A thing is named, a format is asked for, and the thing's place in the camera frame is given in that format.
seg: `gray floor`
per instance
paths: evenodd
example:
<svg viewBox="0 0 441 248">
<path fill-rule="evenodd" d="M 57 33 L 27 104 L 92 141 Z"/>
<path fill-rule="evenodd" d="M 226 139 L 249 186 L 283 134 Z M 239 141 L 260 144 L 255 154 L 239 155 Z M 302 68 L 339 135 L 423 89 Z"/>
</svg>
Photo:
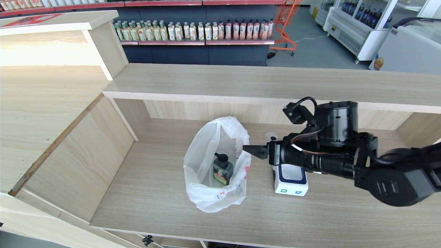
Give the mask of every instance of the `gray floor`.
<svg viewBox="0 0 441 248">
<path fill-rule="evenodd" d="M 314 21 L 307 6 L 298 9 L 286 32 L 291 40 L 300 40 L 297 42 L 294 56 L 291 56 L 291 51 L 278 50 L 275 57 L 266 61 L 268 66 L 361 70 L 367 70 L 369 67 L 370 61 L 355 64 L 354 54 L 333 37 L 326 37 L 326 32 Z"/>
</svg>

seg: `sticker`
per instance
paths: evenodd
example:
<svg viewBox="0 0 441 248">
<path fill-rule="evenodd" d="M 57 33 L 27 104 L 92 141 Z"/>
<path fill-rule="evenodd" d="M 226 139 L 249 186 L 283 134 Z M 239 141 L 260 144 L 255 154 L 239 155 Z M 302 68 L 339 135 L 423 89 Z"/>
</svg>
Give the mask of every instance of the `sticker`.
<svg viewBox="0 0 441 248">
<path fill-rule="evenodd" d="M 35 15 L 35 16 L 29 16 L 29 17 L 24 17 L 20 20 L 17 20 L 15 22 L 11 22 L 10 24 L 6 24 L 2 27 L 10 27 L 10 26 L 25 26 L 25 25 L 35 25 L 35 24 L 40 24 L 46 20 L 52 19 L 54 17 L 57 17 L 59 15 L 62 15 L 62 13 L 60 14 L 48 14 L 48 15 Z"/>
</svg>

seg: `black bottle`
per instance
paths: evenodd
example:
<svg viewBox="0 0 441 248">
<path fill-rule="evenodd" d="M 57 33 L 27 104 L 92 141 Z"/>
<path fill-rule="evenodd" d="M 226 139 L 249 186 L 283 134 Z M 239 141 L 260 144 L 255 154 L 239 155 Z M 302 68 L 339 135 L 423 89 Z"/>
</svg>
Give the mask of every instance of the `black bottle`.
<svg viewBox="0 0 441 248">
<path fill-rule="evenodd" d="M 364 23 L 367 20 L 367 17 L 370 14 L 370 5 L 367 7 L 367 9 L 364 11 L 363 16 L 361 17 L 360 21 Z"/>
</svg>

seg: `wooden panel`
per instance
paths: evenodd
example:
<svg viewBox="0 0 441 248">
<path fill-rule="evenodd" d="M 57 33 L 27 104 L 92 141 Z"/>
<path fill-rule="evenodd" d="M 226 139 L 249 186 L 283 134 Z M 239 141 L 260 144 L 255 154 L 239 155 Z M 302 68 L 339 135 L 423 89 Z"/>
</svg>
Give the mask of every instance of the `wooden panel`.
<svg viewBox="0 0 441 248">
<path fill-rule="evenodd" d="M 117 108 L 126 119 L 135 135 L 141 135 L 147 131 L 150 114 L 142 100 L 114 99 Z"/>
<path fill-rule="evenodd" d="M 107 231 L 108 233 L 111 233 L 114 236 L 117 236 L 123 240 L 126 240 L 130 242 L 133 245 L 136 245 L 137 247 L 144 248 L 145 245 L 142 242 L 143 237 L 133 234 L 133 233 L 122 233 L 122 232 L 115 232 L 115 231 Z"/>
<path fill-rule="evenodd" d="M 8 192 L 108 84 L 99 67 L 0 67 L 0 191 Z"/>
<path fill-rule="evenodd" d="M 1 66 L 101 65 L 82 31 L 2 36 L 0 48 Z"/>
<path fill-rule="evenodd" d="M 182 158 L 204 124 L 152 119 L 145 141 L 132 146 L 90 225 L 267 247 L 436 247 L 441 241 L 441 195 L 411 207 L 391 207 L 351 180 L 315 173 L 307 175 L 305 197 L 275 194 L 271 166 L 256 158 L 248 171 L 245 200 L 203 213 L 188 199 Z M 268 130 L 282 137 L 302 128 L 243 125 L 252 144 L 265 143 Z M 405 147 L 395 131 L 365 131 L 379 137 L 379 154 Z"/>
<path fill-rule="evenodd" d="M 180 248 L 202 248 L 202 244 L 198 240 L 185 240 L 185 239 L 173 239 L 173 238 L 164 238 L 161 242 L 161 245 L 180 247 Z"/>
<path fill-rule="evenodd" d="M 359 109 L 441 113 L 440 82 L 441 75 L 393 71 L 129 64 L 103 93 L 108 98 L 257 105 L 312 96 L 319 103 L 357 101 Z"/>
<path fill-rule="evenodd" d="M 21 214 L 42 216 L 48 218 L 57 218 L 61 211 L 53 210 L 47 208 L 47 211 L 39 210 L 23 201 L 21 199 L 15 198 L 11 195 L 0 193 L 0 210 L 17 212 Z"/>
<path fill-rule="evenodd" d="M 190 101 L 144 100 L 152 118 L 210 121 L 235 116 L 240 122 L 290 125 L 283 105 L 252 105 Z M 312 103 L 305 106 L 313 113 Z M 359 128 L 396 130 L 412 113 L 384 110 L 359 110 Z"/>
<path fill-rule="evenodd" d="M 103 98 L 24 188 L 88 222 L 133 141 L 109 100 Z"/>
<path fill-rule="evenodd" d="M 57 218 L 0 211 L 0 222 L 4 223 L 4 227 L 25 233 L 28 237 L 38 237 L 71 248 L 129 247 L 115 244 Z"/>
<path fill-rule="evenodd" d="M 104 23 L 93 30 L 84 30 L 83 34 L 92 49 L 94 57 L 99 58 L 99 65 L 103 69 L 107 80 L 113 80 L 129 62 L 112 23 Z"/>
<path fill-rule="evenodd" d="M 409 147 L 425 147 L 441 138 L 441 114 L 413 113 L 397 132 Z"/>
</svg>

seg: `white plastic bag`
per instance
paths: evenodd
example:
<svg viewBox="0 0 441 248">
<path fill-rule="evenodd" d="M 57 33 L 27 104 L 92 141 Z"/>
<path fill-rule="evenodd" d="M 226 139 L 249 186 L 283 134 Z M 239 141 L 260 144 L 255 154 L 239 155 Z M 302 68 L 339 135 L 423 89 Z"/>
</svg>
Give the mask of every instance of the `white plastic bag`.
<svg viewBox="0 0 441 248">
<path fill-rule="evenodd" d="M 235 139 L 235 148 L 231 148 L 235 149 L 236 157 L 229 156 L 229 161 L 234 165 L 230 184 L 216 188 L 204 185 L 202 182 L 209 179 L 211 184 L 213 180 L 214 153 L 218 152 L 218 147 L 222 145 L 221 127 L 230 139 Z M 198 131 L 184 157 L 187 194 L 198 209 L 206 213 L 218 212 L 232 204 L 239 205 L 245 199 L 246 175 L 251 156 L 243 151 L 242 145 L 249 144 L 248 131 L 235 117 L 215 119 Z"/>
</svg>

